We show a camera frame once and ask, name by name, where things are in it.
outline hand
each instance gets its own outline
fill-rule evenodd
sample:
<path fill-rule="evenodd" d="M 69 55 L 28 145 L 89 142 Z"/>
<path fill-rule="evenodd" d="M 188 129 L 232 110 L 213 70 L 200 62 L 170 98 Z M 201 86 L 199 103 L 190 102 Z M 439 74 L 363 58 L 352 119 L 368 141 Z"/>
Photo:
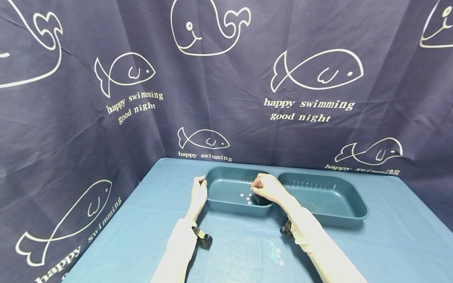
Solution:
<path fill-rule="evenodd" d="M 283 202 L 290 197 L 288 191 L 272 175 L 259 173 L 251 185 L 251 190 L 259 196 L 282 206 Z"/>
<path fill-rule="evenodd" d="M 190 206 L 186 214 L 186 219 L 197 222 L 198 215 L 200 215 L 207 200 L 207 181 L 204 176 L 195 177 L 193 180 L 192 194 L 190 197 Z"/>

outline black wrist strap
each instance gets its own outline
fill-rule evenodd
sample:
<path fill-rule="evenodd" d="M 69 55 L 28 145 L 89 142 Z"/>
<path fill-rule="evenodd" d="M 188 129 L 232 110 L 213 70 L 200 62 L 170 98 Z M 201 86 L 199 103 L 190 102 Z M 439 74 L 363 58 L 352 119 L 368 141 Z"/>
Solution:
<path fill-rule="evenodd" d="M 212 245 L 212 237 L 209 234 L 205 234 L 200 228 L 192 226 L 192 230 L 197 236 L 197 242 L 203 249 L 209 249 Z"/>
<path fill-rule="evenodd" d="M 291 226 L 293 224 L 291 223 L 291 221 L 288 219 L 288 221 L 286 221 L 285 225 L 283 225 L 281 228 L 280 228 L 280 233 L 286 238 L 286 239 L 291 239 L 293 237 L 293 233 L 291 232 Z"/>

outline wrist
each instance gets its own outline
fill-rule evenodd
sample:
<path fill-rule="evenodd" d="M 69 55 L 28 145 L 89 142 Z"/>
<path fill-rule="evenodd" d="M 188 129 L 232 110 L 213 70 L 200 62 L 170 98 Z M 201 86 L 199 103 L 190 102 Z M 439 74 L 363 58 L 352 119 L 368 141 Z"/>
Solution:
<path fill-rule="evenodd" d="M 196 223 L 198 215 L 199 215 L 199 212 L 190 207 L 189 210 L 187 210 L 186 216 L 184 217 L 184 219 L 193 221 Z"/>
<path fill-rule="evenodd" d="M 289 214 L 296 207 L 301 207 L 296 198 L 289 193 L 280 200 L 279 205 L 286 214 Z"/>

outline white line drawing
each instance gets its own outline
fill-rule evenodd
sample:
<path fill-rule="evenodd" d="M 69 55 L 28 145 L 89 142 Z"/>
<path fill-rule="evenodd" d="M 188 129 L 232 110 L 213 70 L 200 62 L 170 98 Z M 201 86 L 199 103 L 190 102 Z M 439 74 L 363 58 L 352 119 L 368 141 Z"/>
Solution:
<path fill-rule="evenodd" d="M 212 135 L 212 133 L 214 136 L 211 136 L 205 141 L 204 139 L 206 138 L 206 136 Z M 187 137 L 186 133 L 184 132 L 184 127 L 181 127 L 178 130 L 178 138 L 178 144 L 181 149 L 184 148 L 187 142 L 205 149 L 225 149 L 230 146 L 230 143 L 223 135 L 216 131 L 208 129 L 198 130 L 195 133 L 191 134 L 190 137 Z"/>
<path fill-rule="evenodd" d="M 134 62 L 137 64 L 137 63 L 141 63 L 143 64 L 143 62 L 145 63 L 145 69 L 146 69 L 146 77 L 143 78 L 143 79 L 139 79 L 140 77 L 140 68 L 138 68 L 138 71 L 137 71 L 137 76 L 132 76 L 130 73 L 132 72 L 132 70 L 134 69 L 133 66 L 131 66 L 129 68 L 129 71 L 127 73 L 127 76 L 128 78 L 130 79 L 134 79 L 134 80 L 137 80 L 137 81 L 134 81 L 134 82 L 117 82 L 116 80 L 112 79 L 111 75 L 112 75 L 112 69 L 113 69 L 113 66 L 115 66 L 115 64 L 118 62 L 118 60 L 120 60 L 121 58 L 124 58 L 125 56 L 135 56 L 135 59 L 134 59 Z M 146 60 L 145 57 L 141 56 L 140 54 L 138 53 L 135 53 L 135 52 L 127 52 L 127 53 L 124 53 L 120 56 L 118 56 L 112 63 L 112 65 L 110 66 L 110 70 L 107 74 L 107 72 L 104 70 L 104 68 L 102 67 L 101 63 L 99 62 L 99 57 L 96 58 L 95 62 L 94 62 L 94 73 L 96 74 L 96 77 L 97 79 L 100 81 L 101 83 L 101 91 L 102 93 L 107 96 L 108 98 L 110 98 L 110 82 L 114 83 L 114 84 L 117 84 L 117 85 L 120 85 L 120 86 L 132 86 L 132 85 L 136 85 L 136 84 L 139 84 L 139 83 L 142 83 L 142 82 L 145 82 L 147 80 L 149 80 L 150 78 L 154 77 L 154 75 L 156 74 L 156 70 L 154 69 L 154 67 L 150 64 L 150 62 L 148 60 Z"/>
<path fill-rule="evenodd" d="M 230 47 L 228 47 L 227 49 L 223 50 L 223 51 L 220 51 L 220 52 L 217 52 L 217 53 L 192 53 L 192 52 L 187 52 L 186 50 L 191 48 L 198 40 L 202 40 L 202 37 L 201 35 L 200 36 L 197 36 L 195 31 L 193 30 L 193 23 L 188 21 L 186 23 L 186 30 L 190 32 L 191 36 L 193 37 L 193 41 L 192 43 L 190 43 L 189 45 L 187 46 L 181 46 L 179 45 L 177 39 L 176 39 L 176 36 L 175 36 L 175 33 L 174 33 L 174 30 L 175 28 L 173 27 L 173 10 L 174 10 L 174 7 L 176 5 L 177 2 L 184 2 L 184 0 L 174 0 L 173 2 L 173 5 L 171 6 L 171 12 L 170 12 L 170 24 L 171 24 L 171 30 L 172 30 L 172 33 L 173 33 L 173 38 L 174 38 L 174 41 L 177 45 L 177 47 L 179 48 L 179 50 L 186 54 L 186 55 L 192 55 L 192 56 L 215 56 L 215 55 L 220 55 L 220 54 L 223 54 L 225 52 L 228 52 L 229 50 L 231 50 L 235 45 L 236 43 L 238 42 L 239 40 L 239 37 L 241 35 L 241 25 L 244 24 L 246 26 L 249 26 L 250 25 L 250 21 L 251 21 L 251 12 L 250 12 L 250 9 L 247 8 L 247 7 L 244 7 L 242 9 L 240 9 L 238 12 L 235 12 L 233 10 L 228 10 L 225 15 L 223 16 L 223 25 L 226 27 L 228 26 L 232 26 L 233 27 L 233 34 L 232 35 L 226 35 L 224 32 L 223 32 L 223 29 L 222 27 L 220 26 L 220 21 L 219 21 L 219 14 L 217 12 L 217 7 L 214 3 L 213 0 L 210 0 L 213 8 L 214 8 L 214 11 L 216 13 L 216 19 L 217 19 L 217 27 L 219 28 L 219 31 L 221 32 L 222 36 L 225 37 L 226 39 L 231 39 L 233 37 L 236 36 L 236 31 L 237 31 L 237 36 L 236 36 L 236 39 L 234 40 L 234 42 L 231 44 Z M 237 25 L 236 27 L 236 24 L 234 24 L 233 22 L 228 22 L 227 23 L 227 16 L 229 14 L 233 14 L 235 15 L 236 17 L 239 16 L 239 14 L 241 14 L 242 12 L 246 12 L 247 15 L 248 15 L 248 20 L 241 20 L 239 22 L 239 24 Z"/>
<path fill-rule="evenodd" d="M 385 146 L 386 149 L 382 149 L 383 143 L 390 141 L 387 143 Z M 394 157 L 403 157 L 403 147 L 401 146 L 401 143 L 394 138 L 385 138 L 381 139 L 380 141 L 374 143 L 372 146 L 370 146 L 367 150 L 362 151 L 362 152 L 355 152 L 357 143 L 352 143 L 343 146 L 341 149 L 341 152 L 335 156 L 335 162 L 339 162 L 341 160 L 353 157 L 356 161 L 366 164 L 366 165 L 381 165 L 385 163 L 387 160 L 390 158 Z M 372 161 L 373 163 L 370 163 L 370 161 L 364 161 L 363 158 L 360 160 L 358 158 L 361 157 L 361 154 L 369 153 L 372 152 L 373 154 L 376 153 L 374 160 Z"/>
<path fill-rule="evenodd" d="M 332 50 L 327 50 L 327 51 L 323 51 L 321 53 L 318 53 L 316 55 L 313 55 L 312 57 L 308 58 L 308 59 L 305 59 L 302 63 L 300 63 L 299 65 L 297 65 L 296 67 L 294 67 L 291 71 L 288 70 L 288 65 L 287 65 L 287 62 L 286 62 L 286 56 L 287 56 L 287 50 L 285 52 L 283 52 L 278 58 L 277 60 L 275 61 L 274 63 L 274 76 L 272 77 L 271 81 L 270 81 L 270 89 L 275 93 L 277 91 L 277 89 L 279 88 L 279 86 L 286 80 L 286 78 L 289 78 L 290 80 L 293 81 L 293 83 L 295 83 L 296 85 L 298 86 L 301 86 L 301 87 L 304 87 L 304 88 L 308 88 L 308 89 L 311 89 L 311 90 L 324 90 L 324 89 L 329 89 L 329 88 L 335 88 L 335 87 L 339 87 L 339 86 L 344 86 L 350 82 L 353 82 L 355 80 L 358 80 L 359 78 L 361 78 L 363 76 L 363 65 L 362 65 L 362 62 L 360 60 L 360 58 L 352 51 L 349 51 L 349 50 L 346 50 L 346 49 L 332 49 Z M 343 82 L 343 83 L 340 83 L 340 84 L 337 84 L 337 85 L 333 85 L 333 86 L 319 86 L 319 87 L 313 87 L 313 86 L 308 86 L 308 85 L 305 85 L 303 83 L 300 83 L 298 82 L 296 79 L 293 78 L 293 76 L 291 75 L 292 72 L 294 72 L 297 68 L 299 68 L 300 66 L 302 66 L 303 64 L 305 64 L 306 62 L 308 62 L 309 60 L 315 58 L 315 57 L 318 57 L 318 56 L 321 56 L 323 54 L 327 54 L 327 53 L 333 53 L 333 52 L 343 52 L 343 53 L 346 53 L 346 54 L 349 54 L 351 56 L 351 58 L 353 60 L 355 60 L 355 62 L 357 63 L 357 66 L 358 66 L 358 74 L 357 73 L 353 73 L 349 70 L 349 72 L 347 73 L 347 76 L 348 77 L 351 77 L 350 80 L 346 81 L 346 82 Z M 284 64 L 284 68 L 285 68 L 285 71 L 286 71 L 286 75 L 285 77 L 283 77 L 282 80 L 280 80 L 277 84 L 277 86 L 274 86 L 274 80 L 275 78 L 277 77 L 278 75 L 278 72 L 277 72 L 277 64 L 279 63 L 279 61 L 281 60 L 281 58 L 283 57 L 283 64 Z M 322 83 L 322 84 L 327 84 L 329 83 L 331 80 L 333 80 L 338 72 L 340 70 L 337 70 L 335 72 L 335 74 L 330 78 L 328 79 L 327 81 L 324 80 L 324 79 L 321 79 L 321 76 L 324 74 L 324 72 L 326 72 L 327 70 L 329 70 L 330 68 L 326 68 L 324 69 L 324 71 L 322 71 L 318 77 L 317 77 L 317 81 Z"/>
<path fill-rule="evenodd" d="M 429 25 L 429 23 L 431 21 L 431 18 L 434 15 L 434 12 L 436 11 L 440 1 L 441 0 L 437 1 L 436 5 L 431 10 L 431 13 L 429 14 L 428 18 L 426 19 L 425 25 L 423 27 L 422 36 L 420 38 L 420 43 L 419 43 L 420 47 L 422 47 L 422 48 L 449 48 L 449 47 L 453 47 L 453 42 L 452 42 L 452 44 L 441 44 L 441 45 L 430 45 L 430 44 L 424 43 L 425 41 L 427 41 L 427 40 L 433 38 L 434 36 L 436 36 L 437 34 L 439 34 L 444 29 L 450 29 L 450 28 L 453 27 L 453 25 L 447 24 L 448 16 L 450 15 L 450 13 L 453 10 L 453 6 L 448 6 L 447 8 L 445 8 L 443 10 L 442 14 L 440 15 L 443 18 L 442 27 L 440 29 L 438 29 L 436 32 L 434 32 L 432 35 L 430 35 L 428 37 L 425 37 L 425 31 L 426 31 L 426 29 L 427 29 L 427 27 L 428 27 L 428 25 Z"/>
<path fill-rule="evenodd" d="M 33 35 L 33 37 L 38 41 L 39 44 L 41 44 L 47 50 L 51 50 L 51 51 L 58 48 L 58 61 L 57 61 L 57 64 L 52 68 L 52 70 L 50 70 L 49 72 L 47 72 L 45 74 L 30 78 L 30 79 L 18 81 L 18 82 L 9 82 L 9 83 L 0 84 L 0 88 L 6 88 L 6 87 L 11 87 L 11 86 L 20 86 L 20 85 L 24 85 L 24 84 L 31 83 L 31 82 L 36 82 L 36 81 L 42 80 L 44 78 L 47 78 L 48 76 L 53 75 L 58 70 L 58 68 L 60 68 L 61 58 L 62 58 L 60 38 L 58 37 L 57 32 L 60 33 L 61 35 L 63 35 L 63 28 L 61 27 L 61 23 L 60 23 L 60 20 L 58 19 L 58 17 L 53 12 L 48 12 L 47 15 L 45 15 L 45 16 L 42 14 L 39 14 L 39 13 L 33 14 L 34 27 L 36 28 L 38 33 L 41 36 L 48 34 L 52 39 L 53 44 L 51 46 L 48 46 L 47 44 L 42 42 L 39 39 L 39 37 L 35 34 L 35 32 L 30 28 L 29 24 L 27 23 L 27 20 L 22 15 L 22 13 L 17 8 L 17 6 L 14 4 L 14 2 L 12 0 L 7 0 L 7 1 L 11 4 L 11 6 L 13 6 L 14 10 L 16 11 L 16 13 L 19 15 L 20 19 L 24 23 L 25 27 L 28 29 L 28 31 L 31 33 L 31 35 Z M 40 29 L 38 27 L 37 19 L 44 19 L 46 22 L 49 22 L 49 20 L 51 18 L 55 18 L 58 22 L 58 26 L 53 28 L 53 33 L 51 33 L 48 29 Z M 11 56 L 11 54 L 9 52 L 0 54 L 0 58 L 7 58 L 10 56 Z"/>
<path fill-rule="evenodd" d="M 97 188 L 102 188 L 102 191 L 100 190 L 98 193 L 99 194 L 102 194 L 103 192 L 104 193 L 107 193 L 107 197 L 106 197 L 106 200 L 104 201 L 104 204 L 102 205 L 101 209 L 99 210 L 99 206 L 100 206 L 100 202 L 101 202 L 101 199 L 100 197 L 98 196 L 97 197 L 97 209 L 95 211 L 90 211 L 91 210 L 91 205 L 92 205 L 92 202 L 90 202 L 90 205 L 88 207 L 88 210 L 87 210 L 87 215 L 88 217 L 92 217 L 93 215 L 95 215 L 93 218 L 91 218 L 91 220 L 89 221 L 89 223 L 87 223 L 86 225 L 84 225 L 81 229 L 79 229 L 78 231 L 74 232 L 74 233 L 71 233 L 71 234 L 68 234 L 68 235 L 65 235 L 65 236 L 61 236 L 61 237 L 54 237 L 56 232 L 58 231 L 58 228 L 60 227 L 60 225 L 65 221 L 65 219 L 68 217 L 68 215 L 70 215 L 70 213 L 73 211 L 73 209 L 75 207 L 81 207 L 80 206 L 77 206 L 80 201 L 84 199 L 84 196 L 97 184 L 99 183 L 103 183 L 105 182 L 107 187 L 104 187 L 104 186 L 98 186 Z M 24 256 L 27 256 L 27 264 L 29 266 L 42 266 L 45 264 L 45 260 L 46 260 L 46 255 L 47 255 L 47 249 L 49 248 L 49 245 L 51 242 L 55 242 L 55 241 L 59 241 L 59 240 L 63 240 L 63 239 L 66 239 L 66 238 L 69 238 L 69 237 L 72 237 L 74 235 L 77 235 L 78 233 L 82 232 L 83 230 L 85 230 L 87 227 L 89 227 L 95 220 L 96 218 L 99 216 L 99 214 L 102 212 L 102 210 L 104 209 L 104 207 L 106 206 L 107 204 L 107 201 L 109 199 L 109 196 L 110 196 L 110 192 L 111 192 L 111 188 L 112 188 L 112 182 L 109 181 L 109 180 L 99 180 L 97 182 L 95 182 L 94 184 L 92 184 L 81 196 L 80 198 L 74 203 L 74 205 L 68 210 L 68 212 L 66 212 L 66 214 L 63 216 L 63 218 L 60 220 L 60 222 L 57 224 L 57 226 L 55 227 L 55 229 L 53 230 L 52 234 L 50 235 L 49 238 L 38 238 L 38 237 L 35 237 L 33 235 L 31 235 L 28 231 L 26 231 L 22 236 L 21 238 L 17 241 L 16 243 L 16 247 L 15 247 L 15 250 L 16 250 L 16 253 L 18 253 L 19 255 L 24 255 Z M 39 262 L 34 262 L 30 256 L 31 254 L 33 253 L 33 251 L 31 252 L 26 252 L 26 251 L 23 251 L 20 247 L 20 244 L 22 243 L 22 241 L 24 239 L 28 239 L 30 241 L 34 241 L 34 242 L 39 242 L 39 243 L 46 243 L 45 247 L 44 247 L 44 251 L 43 251 L 43 254 L 42 254 L 42 257 L 41 257 L 41 260 Z"/>

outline blue table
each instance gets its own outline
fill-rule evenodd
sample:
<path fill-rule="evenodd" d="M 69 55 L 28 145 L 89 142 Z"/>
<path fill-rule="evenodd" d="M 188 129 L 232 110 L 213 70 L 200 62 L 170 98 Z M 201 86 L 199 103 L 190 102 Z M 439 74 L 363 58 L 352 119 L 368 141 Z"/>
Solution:
<path fill-rule="evenodd" d="M 68 274 L 65 283 L 149 283 L 178 218 L 190 202 L 195 176 L 211 167 L 281 172 L 317 170 L 164 158 L 159 160 Z M 352 182 L 370 209 L 353 230 L 325 227 L 369 283 L 453 282 L 453 234 L 398 178 L 322 171 Z M 207 211 L 199 226 L 213 237 L 197 248 L 188 283 L 321 282 L 309 258 L 279 232 L 274 207 L 267 218 Z M 280 249 L 271 258 L 269 242 Z"/>

